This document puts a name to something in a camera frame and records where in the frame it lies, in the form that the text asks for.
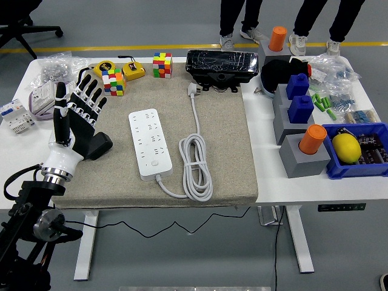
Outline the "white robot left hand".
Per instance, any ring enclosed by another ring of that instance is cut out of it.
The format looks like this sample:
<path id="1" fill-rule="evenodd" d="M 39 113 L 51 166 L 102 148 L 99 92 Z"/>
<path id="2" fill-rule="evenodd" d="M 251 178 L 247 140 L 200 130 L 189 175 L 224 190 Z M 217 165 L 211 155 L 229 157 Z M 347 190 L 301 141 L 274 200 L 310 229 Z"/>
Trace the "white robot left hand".
<path id="1" fill-rule="evenodd" d="M 89 74 L 78 80 L 72 92 L 59 82 L 53 111 L 50 154 L 42 166 L 44 175 L 61 175 L 70 179 L 78 163 L 96 160 L 110 150 L 113 142 L 103 132 L 96 133 L 98 116 L 107 102 L 98 81 Z"/>

